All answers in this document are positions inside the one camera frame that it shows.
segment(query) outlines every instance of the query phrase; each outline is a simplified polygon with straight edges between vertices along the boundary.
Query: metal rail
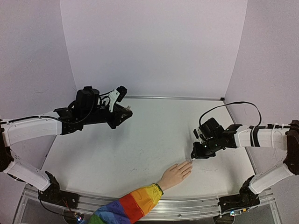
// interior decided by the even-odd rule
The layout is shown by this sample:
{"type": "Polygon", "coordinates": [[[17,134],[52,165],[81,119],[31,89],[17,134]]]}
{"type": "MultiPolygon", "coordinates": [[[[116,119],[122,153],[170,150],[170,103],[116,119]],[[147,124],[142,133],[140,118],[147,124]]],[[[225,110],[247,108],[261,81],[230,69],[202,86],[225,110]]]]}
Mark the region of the metal rail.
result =
{"type": "MultiPolygon", "coordinates": [[[[271,189],[267,189],[259,195],[260,205],[275,203],[274,195],[271,189]]],[[[38,201],[38,193],[33,187],[25,187],[20,204],[16,213],[14,224],[19,224],[24,213],[27,201],[38,201]]],[[[95,196],[89,194],[80,194],[77,212],[91,215],[99,207],[104,206],[116,198],[95,196]]],[[[200,197],[189,199],[161,199],[158,205],[141,220],[143,221],[179,221],[193,220],[220,215],[218,206],[218,197],[200,197]]],[[[63,209],[63,207],[53,204],[48,204],[54,207],[63,209]]]]}
{"type": "Polygon", "coordinates": [[[200,97],[153,97],[153,96],[125,96],[126,99],[179,99],[179,100],[208,100],[220,101],[220,98],[200,98],[200,97]]]}

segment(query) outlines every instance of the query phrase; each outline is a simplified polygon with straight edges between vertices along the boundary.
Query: black cable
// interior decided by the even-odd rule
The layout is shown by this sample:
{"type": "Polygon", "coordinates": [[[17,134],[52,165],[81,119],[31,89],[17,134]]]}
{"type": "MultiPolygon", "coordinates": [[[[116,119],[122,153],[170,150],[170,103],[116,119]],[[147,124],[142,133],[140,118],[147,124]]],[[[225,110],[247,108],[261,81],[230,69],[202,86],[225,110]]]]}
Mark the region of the black cable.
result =
{"type": "Polygon", "coordinates": [[[207,139],[204,137],[203,134],[200,134],[199,137],[200,137],[203,141],[207,141],[207,139]]]}
{"type": "Polygon", "coordinates": [[[39,200],[40,204],[42,205],[42,207],[43,207],[44,209],[46,209],[47,211],[49,211],[49,212],[51,212],[51,213],[60,215],[60,216],[62,216],[62,217],[64,218],[64,214],[60,214],[60,213],[58,213],[58,212],[52,211],[52,210],[50,210],[50,209],[48,209],[48,208],[46,208],[46,207],[44,206],[44,204],[42,203],[41,198],[40,198],[40,190],[38,190],[38,200],[39,200]]]}
{"type": "Polygon", "coordinates": [[[113,90],[110,91],[110,92],[103,93],[103,94],[101,94],[101,95],[99,95],[99,96],[101,97],[101,96],[107,95],[107,94],[109,94],[109,93],[111,93],[111,92],[113,92],[113,90]]]}
{"type": "Polygon", "coordinates": [[[99,96],[99,99],[100,99],[100,106],[102,106],[102,104],[103,104],[102,97],[101,97],[101,96],[99,96]]]}
{"type": "Polygon", "coordinates": [[[13,178],[14,180],[16,180],[16,181],[26,183],[25,181],[23,181],[23,180],[21,180],[21,179],[15,177],[15,176],[12,176],[11,174],[8,174],[8,175],[9,175],[11,178],[13,178]]]}
{"type": "Polygon", "coordinates": [[[224,104],[224,105],[216,106],[216,107],[212,108],[211,110],[208,110],[207,112],[203,113],[203,114],[201,115],[201,117],[199,118],[199,126],[201,126],[201,119],[202,119],[203,116],[205,116],[207,113],[211,112],[212,110],[214,110],[214,109],[216,109],[216,108],[218,108],[218,107],[228,106],[228,105],[232,105],[232,104],[250,104],[250,105],[253,105],[253,106],[257,109],[258,114],[259,114],[259,117],[260,117],[260,120],[259,120],[257,126],[259,126],[259,125],[262,123],[262,115],[261,115],[261,112],[259,111],[258,107],[257,107],[255,104],[253,104],[253,103],[251,103],[251,102],[246,102],[246,101],[236,101],[236,102],[233,102],[233,103],[229,103],[229,104],[224,104]]]}
{"type": "Polygon", "coordinates": [[[49,119],[54,119],[54,120],[57,120],[57,121],[60,121],[62,123],[65,123],[65,124],[68,124],[68,125],[74,125],[74,124],[78,124],[80,122],[82,122],[83,120],[85,120],[90,114],[91,112],[93,111],[93,107],[94,107],[94,101],[95,101],[95,94],[92,90],[90,90],[92,93],[93,93],[93,105],[92,105],[92,108],[90,109],[89,113],[83,118],[81,119],[80,121],[76,121],[76,122],[66,122],[64,120],[60,120],[58,118],[55,118],[55,117],[52,117],[52,116],[47,116],[47,115],[41,115],[41,116],[30,116],[30,117],[24,117],[24,118],[18,118],[18,119],[14,119],[14,120],[10,120],[10,121],[7,121],[8,123],[13,123],[13,122],[16,122],[16,121],[20,121],[20,120],[27,120],[27,119],[32,119],[32,118],[49,118],[49,119]]]}

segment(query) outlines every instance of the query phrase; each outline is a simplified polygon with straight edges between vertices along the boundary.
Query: mannequin hand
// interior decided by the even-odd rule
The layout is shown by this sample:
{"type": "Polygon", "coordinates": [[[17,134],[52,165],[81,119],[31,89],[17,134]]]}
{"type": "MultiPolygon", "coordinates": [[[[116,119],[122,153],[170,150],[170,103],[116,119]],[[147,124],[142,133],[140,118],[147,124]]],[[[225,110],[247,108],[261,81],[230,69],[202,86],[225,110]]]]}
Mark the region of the mannequin hand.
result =
{"type": "Polygon", "coordinates": [[[166,170],[162,179],[157,183],[162,191],[165,191],[186,179],[192,170],[192,162],[185,161],[182,164],[175,164],[166,170]]]}

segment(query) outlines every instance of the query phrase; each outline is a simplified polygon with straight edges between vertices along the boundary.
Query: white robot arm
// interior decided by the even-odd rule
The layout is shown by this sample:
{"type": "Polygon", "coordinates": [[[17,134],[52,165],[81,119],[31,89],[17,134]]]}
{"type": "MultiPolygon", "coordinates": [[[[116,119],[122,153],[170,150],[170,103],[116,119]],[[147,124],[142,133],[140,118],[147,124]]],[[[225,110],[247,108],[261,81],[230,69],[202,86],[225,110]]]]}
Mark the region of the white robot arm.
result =
{"type": "Polygon", "coordinates": [[[123,86],[102,95],[91,86],[85,87],[77,92],[76,100],[67,108],[38,116],[0,120],[0,172],[36,187],[42,193],[43,201],[64,206],[61,199],[72,197],[68,203],[75,208],[77,195],[61,191],[52,174],[22,160],[10,147],[46,135],[70,134],[88,124],[108,123],[115,129],[133,115],[130,108],[116,103],[121,102],[126,93],[123,86]]]}
{"type": "Polygon", "coordinates": [[[219,198],[221,212],[246,209],[258,205],[258,194],[277,182],[299,175],[299,121],[289,125],[267,126],[230,125],[223,129],[211,118],[194,130],[196,138],[191,157],[207,159],[216,152],[238,147],[270,147],[287,151],[287,157],[264,173],[250,177],[241,187],[240,194],[219,198]]]}

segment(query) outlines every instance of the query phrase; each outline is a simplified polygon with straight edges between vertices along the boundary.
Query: colorful striped sleeve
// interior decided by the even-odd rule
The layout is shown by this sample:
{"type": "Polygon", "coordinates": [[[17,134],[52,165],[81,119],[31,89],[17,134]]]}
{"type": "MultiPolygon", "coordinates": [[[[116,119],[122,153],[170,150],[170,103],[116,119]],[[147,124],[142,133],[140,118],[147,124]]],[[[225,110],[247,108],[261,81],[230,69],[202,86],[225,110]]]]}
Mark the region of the colorful striped sleeve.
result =
{"type": "Polygon", "coordinates": [[[139,188],[96,210],[89,224],[133,224],[149,213],[162,195],[163,191],[155,183],[139,188]]]}

